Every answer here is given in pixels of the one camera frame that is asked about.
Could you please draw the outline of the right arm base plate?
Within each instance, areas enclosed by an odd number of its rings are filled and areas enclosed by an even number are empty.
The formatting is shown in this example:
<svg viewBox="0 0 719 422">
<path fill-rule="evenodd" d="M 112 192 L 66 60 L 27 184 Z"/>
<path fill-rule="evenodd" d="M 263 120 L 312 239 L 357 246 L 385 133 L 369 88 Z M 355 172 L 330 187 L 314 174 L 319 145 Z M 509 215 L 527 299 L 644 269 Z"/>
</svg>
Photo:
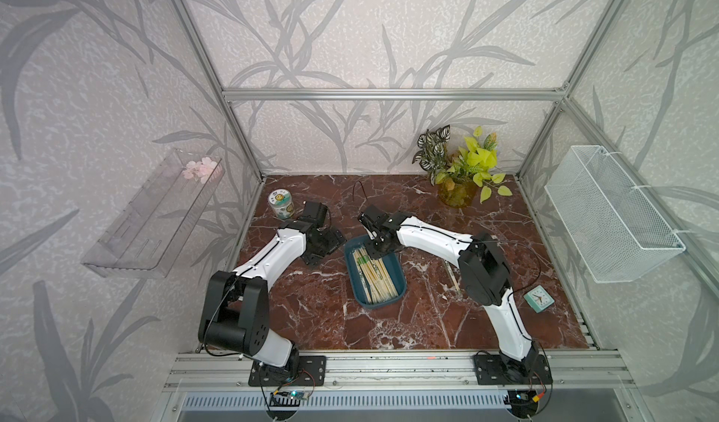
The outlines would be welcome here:
<svg viewBox="0 0 719 422">
<path fill-rule="evenodd" d="M 549 386 L 553 384 L 549 362 L 535 347 L 528 356 L 516 360 L 481 350 L 472 356 L 477 383 L 481 386 Z"/>
</svg>

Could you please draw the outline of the teal storage box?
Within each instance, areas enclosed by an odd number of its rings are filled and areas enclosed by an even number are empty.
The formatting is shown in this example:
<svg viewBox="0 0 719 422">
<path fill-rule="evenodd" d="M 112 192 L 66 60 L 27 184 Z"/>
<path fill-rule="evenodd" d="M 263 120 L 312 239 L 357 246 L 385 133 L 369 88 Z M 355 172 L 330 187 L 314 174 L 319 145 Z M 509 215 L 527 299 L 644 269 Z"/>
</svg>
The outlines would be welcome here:
<svg viewBox="0 0 719 422">
<path fill-rule="evenodd" d="M 367 236 L 346 243 L 344 256 L 355 300 L 367 310 L 375 310 L 402 299 L 406 277 L 395 253 L 372 259 L 366 247 Z"/>
</svg>

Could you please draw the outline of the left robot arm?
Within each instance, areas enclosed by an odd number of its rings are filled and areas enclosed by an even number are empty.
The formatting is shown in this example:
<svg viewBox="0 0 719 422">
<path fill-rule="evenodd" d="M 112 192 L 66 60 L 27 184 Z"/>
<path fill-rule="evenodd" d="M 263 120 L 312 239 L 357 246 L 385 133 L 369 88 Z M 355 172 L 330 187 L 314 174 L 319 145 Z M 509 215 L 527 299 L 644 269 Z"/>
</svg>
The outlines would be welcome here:
<svg viewBox="0 0 719 422">
<path fill-rule="evenodd" d="M 280 228 L 245 264 L 211 277 L 198 325 L 202 346 L 250 356 L 275 368 L 292 369 L 297 348 L 270 328 L 270 291 L 296 259 L 316 264 L 346 238 L 337 228 Z"/>
</svg>

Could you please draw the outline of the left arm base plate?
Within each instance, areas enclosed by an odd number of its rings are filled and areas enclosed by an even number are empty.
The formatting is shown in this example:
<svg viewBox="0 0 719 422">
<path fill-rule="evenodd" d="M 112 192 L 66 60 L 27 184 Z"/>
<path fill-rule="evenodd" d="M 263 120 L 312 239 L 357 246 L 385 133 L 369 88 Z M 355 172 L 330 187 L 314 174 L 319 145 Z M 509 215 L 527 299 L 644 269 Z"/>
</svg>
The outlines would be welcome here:
<svg viewBox="0 0 719 422">
<path fill-rule="evenodd" d="M 270 386 L 323 386 L 327 371 L 326 356 L 292 356 L 286 366 L 271 366 L 254 361 L 248 385 L 251 388 Z"/>
</svg>

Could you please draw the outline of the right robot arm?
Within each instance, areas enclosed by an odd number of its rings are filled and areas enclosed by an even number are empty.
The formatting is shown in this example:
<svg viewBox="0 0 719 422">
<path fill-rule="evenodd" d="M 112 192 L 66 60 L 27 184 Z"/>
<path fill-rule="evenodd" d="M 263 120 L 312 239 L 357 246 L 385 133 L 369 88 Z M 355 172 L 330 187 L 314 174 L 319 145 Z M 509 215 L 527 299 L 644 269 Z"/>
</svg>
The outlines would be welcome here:
<svg viewBox="0 0 719 422">
<path fill-rule="evenodd" d="M 460 270 L 469 298 L 484 307 L 507 365 L 527 369 L 537 356 L 514 300 L 509 263 L 487 232 L 477 235 L 435 227 L 407 212 L 389 214 L 371 205 L 359 216 L 369 236 L 366 250 L 381 258 L 406 248 L 437 256 Z"/>
</svg>

